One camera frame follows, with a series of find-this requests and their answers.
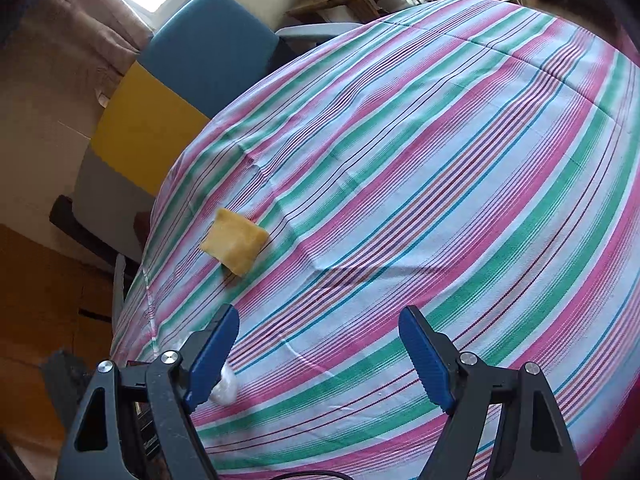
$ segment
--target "power cord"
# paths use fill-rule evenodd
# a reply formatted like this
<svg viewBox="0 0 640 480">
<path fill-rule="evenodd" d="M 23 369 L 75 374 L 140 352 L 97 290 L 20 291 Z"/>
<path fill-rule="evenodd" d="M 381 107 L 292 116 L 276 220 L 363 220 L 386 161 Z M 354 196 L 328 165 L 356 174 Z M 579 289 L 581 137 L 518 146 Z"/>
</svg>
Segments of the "power cord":
<svg viewBox="0 0 640 480">
<path fill-rule="evenodd" d="M 345 475 L 344 473 L 322 470 L 295 471 L 292 473 L 284 473 L 278 476 L 274 476 L 271 480 L 286 480 L 287 478 L 296 478 L 299 476 L 328 476 L 329 478 L 339 478 L 340 480 L 353 480 L 353 478 L 351 478 L 349 475 Z"/>
</svg>

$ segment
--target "chair backrest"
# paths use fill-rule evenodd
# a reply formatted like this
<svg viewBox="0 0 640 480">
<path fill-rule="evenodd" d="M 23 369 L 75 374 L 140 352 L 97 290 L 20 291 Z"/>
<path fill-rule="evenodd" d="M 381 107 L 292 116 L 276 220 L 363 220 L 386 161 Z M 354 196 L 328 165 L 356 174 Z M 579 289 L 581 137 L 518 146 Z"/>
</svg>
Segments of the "chair backrest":
<svg viewBox="0 0 640 480">
<path fill-rule="evenodd" d="M 151 210 L 182 150 L 290 59 L 278 37 L 235 1 L 192 0 L 158 31 L 106 107 L 76 181 L 76 219 L 140 261 L 134 216 Z"/>
</svg>

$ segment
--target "beige curtain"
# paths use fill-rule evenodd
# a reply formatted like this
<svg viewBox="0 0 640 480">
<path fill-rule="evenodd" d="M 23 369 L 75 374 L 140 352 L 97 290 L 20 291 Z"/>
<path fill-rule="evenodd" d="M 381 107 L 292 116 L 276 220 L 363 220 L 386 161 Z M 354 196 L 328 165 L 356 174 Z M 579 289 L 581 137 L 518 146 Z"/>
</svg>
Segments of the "beige curtain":
<svg viewBox="0 0 640 480">
<path fill-rule="evenodd" d="M 103 105 L 153 36 L 123 0 L 37 0 L 20 26 L 79 57 Z"/>
</svg>

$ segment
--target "striped tablecloth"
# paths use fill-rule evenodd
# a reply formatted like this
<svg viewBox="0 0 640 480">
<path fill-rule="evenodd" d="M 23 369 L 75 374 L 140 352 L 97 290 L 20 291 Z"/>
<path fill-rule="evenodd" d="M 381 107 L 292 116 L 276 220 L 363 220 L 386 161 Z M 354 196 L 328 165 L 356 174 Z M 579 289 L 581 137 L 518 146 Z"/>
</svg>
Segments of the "striped tablecloth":
<svg viewBox="0 0 640 480">
<path fill-rule="evenodd" d="M 398 338 L 417 304 L 491 365 L 538 362 L 585 460 L 640 368 L 639 87 L 588 31 L 493 0 L 414 7 L 312 50 L 174 165 L 114 358 L 177 348 L 232 303 L 238 401 L 193 415 L 223 478 L 404 480 L 445 420 Z M 221 206 L 271 234 L 244 278 L 198 249 Z"/>
</svg>

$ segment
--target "screw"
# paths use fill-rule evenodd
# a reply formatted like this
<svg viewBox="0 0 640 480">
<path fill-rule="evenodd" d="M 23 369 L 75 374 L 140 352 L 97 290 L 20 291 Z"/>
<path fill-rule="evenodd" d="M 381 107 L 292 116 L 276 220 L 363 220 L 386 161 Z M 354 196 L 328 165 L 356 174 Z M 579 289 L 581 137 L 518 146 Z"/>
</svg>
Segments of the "screw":
<svg viewBox="0 0 640 480">
<path fill-rule="evenodd" d="M 111 361 L 102 361 L 98 365 L 98 371 L 101 374 L 105 374 L 107 372 L 110 372 L 112 368 L 113 368 L 113 363 Z"/>
<path fill-rule="evenodd" d="M 540 367 L 537 364 L 532 363 L 531 361 L 524 365 L 524 369 L 528 374 L 531 375 L 538 375 L 540 373 Z"/>
<path fill-rule="evenodd" d="M 178 360 L 178 352 L 169 350 L 168 352 L 165 352 L 164 354 L 162 354 L 162 357 L 160 359 L 166 365 L 173 364 Z"/>
<path fill-rule="evenodd" d="M 478 362 L 478 356 L 471 352 L 462 352 L 462 354 L 460 354 L 460 361 L 465 365 L 473 366 Z"/>
</svg>

